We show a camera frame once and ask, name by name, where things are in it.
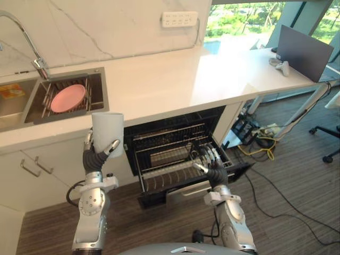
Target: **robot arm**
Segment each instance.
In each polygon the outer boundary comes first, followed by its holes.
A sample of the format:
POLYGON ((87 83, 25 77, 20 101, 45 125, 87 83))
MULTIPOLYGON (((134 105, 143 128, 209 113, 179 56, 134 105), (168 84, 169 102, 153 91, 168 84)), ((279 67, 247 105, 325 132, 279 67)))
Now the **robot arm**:
POLYGON ((110 206, 107 192, 118 187, 118 180, 112 174, 103 179, 101 167, 119 143, 115 140, 97 154, 92 144, 92 130, 86 136, 83 151, 86 179, 80 189, 80 217, 72 245, 73 255, 100 255, 104 247, 106 214, 110 206))
POLYGON ((215 160, 209 167, 193 163, 193 166, 208 177, 212 191, 205 195, 205 204, 216 207, 221 239, 225 247, 257 254, 253 237, 245 223, 240 206, 241 198, 228 188, 228 174, 218 153, 212 149, 215 160))

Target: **chair wheel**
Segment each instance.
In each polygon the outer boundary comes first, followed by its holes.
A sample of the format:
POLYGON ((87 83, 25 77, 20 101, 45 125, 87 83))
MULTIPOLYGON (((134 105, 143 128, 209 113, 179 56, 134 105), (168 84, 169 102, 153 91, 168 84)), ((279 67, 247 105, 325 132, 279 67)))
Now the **chair wheel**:
POLYGON ((312 128, 312 129, 310 129, 309 130, 309 133, 311 133, 311 134, 315 134, 315 132, 317 131, 317 129, 315 129, 315 128, 312 128))
POLYGON ((333 158, 325 156, 325 157, 322 158, 322 161, 325 162, 325 163, 332 163, 333 162, 333 158))

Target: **table leg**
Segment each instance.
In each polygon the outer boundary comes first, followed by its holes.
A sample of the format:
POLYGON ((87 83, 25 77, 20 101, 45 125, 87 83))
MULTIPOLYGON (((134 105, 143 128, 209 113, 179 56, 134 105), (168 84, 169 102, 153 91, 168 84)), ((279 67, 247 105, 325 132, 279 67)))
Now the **table leg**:
POLYGON ((285 127, 281 128, 280 131, 274 136, 274 138, 279 141, 286 133, 290 132, 293 126, 298 124, 299 120, 311 110, 311 106, 313 106, 316 101, 318 101, 326 93, 328 87, 329 86, 326 83, 321 83, 314 93, 307 99, 307 101, 299 108, 299 110, 297 110, 295 114, 286 122, 284 125, 285 127))
POLYGON ((264 99, 264 96, 257 96, 254 99, 254 101, 251 104, 251 106, 249 107, 247 113, 250 114, 250 115, 253 114, 256 111, 257 107, 262 103, 263 99, 264 99))

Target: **pink plate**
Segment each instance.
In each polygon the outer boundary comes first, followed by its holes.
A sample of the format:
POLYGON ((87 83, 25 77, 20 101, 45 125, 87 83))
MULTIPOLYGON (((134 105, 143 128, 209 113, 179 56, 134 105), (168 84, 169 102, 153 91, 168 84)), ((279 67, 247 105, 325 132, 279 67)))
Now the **pink plate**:
POLYGON ((52 100, 51 110, 55 113, 67 112, 83 101, 86 89, 81 84, 71 85, 60 91, 52 100))

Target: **white countertop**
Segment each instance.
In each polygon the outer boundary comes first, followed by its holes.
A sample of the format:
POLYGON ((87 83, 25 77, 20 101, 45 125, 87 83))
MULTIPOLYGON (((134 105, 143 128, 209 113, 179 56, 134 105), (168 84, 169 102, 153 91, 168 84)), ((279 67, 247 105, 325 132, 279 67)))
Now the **white countertop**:
MULTIPOLYGON (((131 126, 201 109, 228 105, 257 95, 314 83, 290 69, 284 77, 269 65, 269 49, 211 55, 204 48, 51 69, 51 74, 105 68, 109 110, 124 114, 131 126)), ((0 83, 36 77, 27 73, 0 78, 0 83)), ((0 154, 80 137, 91 116, 0 132, 0 154)))

